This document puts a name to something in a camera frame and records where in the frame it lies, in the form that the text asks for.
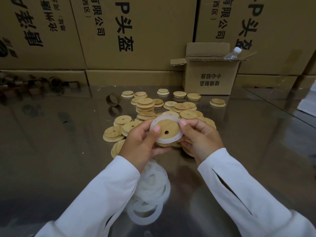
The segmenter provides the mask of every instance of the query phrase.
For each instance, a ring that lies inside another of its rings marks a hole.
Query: metal table
[[[247,90],[316,128],[316,118],[297,109],[309,89],[248,88]]]
[[[64,94],[23,96],[0,105],[0,236],[30,237],[57,219],[81,190],[112,160],[113,143],[102,139],[115,117],[136,117],[131,99],[109,108],[111,92],[159,87],[82,87]],[[197,109],[215,121],[229,153],[286,207],[316,225],[313,158],[316,129],[242,88],[234,88],[226,107],[202,96]],[[165,111],[157,109],[156,113]],[[110,236],[240,236],[197,171],[194,159],[174,148],[156,161],[168,173],[170,197],[156,222],[133,224],[122,213]]]

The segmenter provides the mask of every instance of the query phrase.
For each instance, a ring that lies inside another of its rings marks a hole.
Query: white bottle cap
[[[241,53],[241,48],[235,47],[235,48],[234,48],[234,51],[236,51],[237,53]]]

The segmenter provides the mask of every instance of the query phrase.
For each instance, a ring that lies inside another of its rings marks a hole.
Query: person's right hand
[[[218,131],[199,119],[181,119],[180,129],[184,134],[180,139],[181,144],[194,155],[197,166],[224,147]]]

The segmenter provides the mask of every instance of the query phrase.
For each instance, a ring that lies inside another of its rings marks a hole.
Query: white sleeve
[[[278,202],[228,154],[226,148],[211,154],[200,164],[198,171],[243,237],[316,236],[316,230],[308,219]]]
[[[55,222],[48,222],[35,237],[106,237],[132,197],[139,178],[139,171],[128,160],[116,156],[65,212]]]

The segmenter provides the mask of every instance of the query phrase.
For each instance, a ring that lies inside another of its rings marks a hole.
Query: plastic bottle
[[[234,60],[237,59],[238,54],[241,52],[241,49],[239,47],[235,47],[233,52],[228,53],[226,56],[223,57],[225,60]]]

